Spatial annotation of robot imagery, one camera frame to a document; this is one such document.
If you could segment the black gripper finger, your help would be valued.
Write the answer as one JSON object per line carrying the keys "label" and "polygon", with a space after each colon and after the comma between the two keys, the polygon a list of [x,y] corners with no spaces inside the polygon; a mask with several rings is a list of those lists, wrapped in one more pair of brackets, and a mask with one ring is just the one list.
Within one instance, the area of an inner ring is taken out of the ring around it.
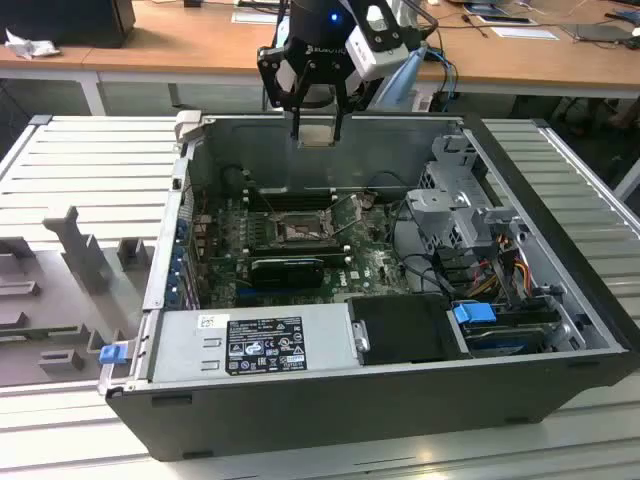
{"label": "black gripper finger", "polygon": [[371,101],[371,82],[361,81],[355,92],[347,94],[345,80],[339,80],[333,85],[336,115],[333,124],[333,142],[341,139],[341,128],[344,118],[354,112],[364,111]]}
{"label": "black gripper finger", "polygon": [[301,46],[260,47],[257,67],[273,107],[292,114],[291,138],[299,138],[304,99],[315,80],[316,62]]}

